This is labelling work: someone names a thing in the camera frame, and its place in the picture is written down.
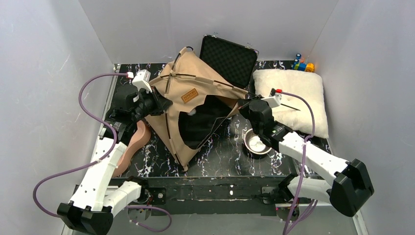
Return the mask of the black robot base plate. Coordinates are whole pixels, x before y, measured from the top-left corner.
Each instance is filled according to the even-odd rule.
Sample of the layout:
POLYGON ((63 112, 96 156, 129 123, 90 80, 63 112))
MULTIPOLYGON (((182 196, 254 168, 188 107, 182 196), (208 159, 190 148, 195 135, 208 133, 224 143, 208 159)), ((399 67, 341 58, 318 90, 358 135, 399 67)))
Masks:
POLYGON ((276 188, 283 176, 146 177, 152 206, 171 214, 275 215, 275 206, 259 195, 276 188))

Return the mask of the tan fabric pet tent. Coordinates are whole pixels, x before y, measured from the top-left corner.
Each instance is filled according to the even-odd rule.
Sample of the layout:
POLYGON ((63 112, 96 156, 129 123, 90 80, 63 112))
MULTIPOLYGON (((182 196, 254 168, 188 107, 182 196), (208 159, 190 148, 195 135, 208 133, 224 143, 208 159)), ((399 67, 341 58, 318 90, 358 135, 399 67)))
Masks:
MULTIPOLYGON (((178 59, 172 72, 169 94, 165 95, 173 62, 169 62, 160 75, 150 81, 150 85, 173 102, 167 111, 171 141, 181 166, 184 171, 188 171, 189 162, 212 134, 227 118, 239 113, 238 100, 245 99, 246 95, 222 84, 211 85, 185 79, 184 76, 174 77, 176 73, 190 74, 232 85, 191 51, 182 53, 178 59), (189 116, 187 113, 192 109, 196 109, 196 114, 189 116)), ((173 150, 166 129, 165 114, 147 116, 145 119, 171 153, 173 150)))

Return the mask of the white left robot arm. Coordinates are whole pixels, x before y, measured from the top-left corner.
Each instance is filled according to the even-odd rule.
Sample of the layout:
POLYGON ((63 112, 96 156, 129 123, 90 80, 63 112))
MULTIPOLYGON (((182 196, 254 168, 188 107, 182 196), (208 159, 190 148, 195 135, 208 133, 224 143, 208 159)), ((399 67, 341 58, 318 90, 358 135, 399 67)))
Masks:
POLYGON ((107 113, 86 174, 67 203, 61 203, 58 216, 72 230, 88 235, 105 235, 116 215, 125 208, 151 210, 163 203, 165 190, 151 188, 142 177, 129 177, 109 191, 112 179, 122 174, 131 157, 151 136, 143 118, 161 114, 169 106, 155 89, 133 89, 124 101, 107 113))

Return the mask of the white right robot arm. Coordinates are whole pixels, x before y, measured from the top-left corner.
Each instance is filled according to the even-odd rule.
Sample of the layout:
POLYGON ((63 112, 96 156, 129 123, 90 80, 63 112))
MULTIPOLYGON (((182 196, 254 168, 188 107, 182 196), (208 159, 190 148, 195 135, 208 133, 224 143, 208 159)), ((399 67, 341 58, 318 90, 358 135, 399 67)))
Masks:
POLYGON ((266 193, 267 200, 315 199, 330 203, 341 214, 352 217, 373 196, 374 187, 362 161, 349 162, 305 141, 291 128, 274 120, 271 107, 264 99, 239 100, 238 110, 266 147, 301 162, 321 177, 310 179, 302 173, 291 173, 276 189, 266 193))

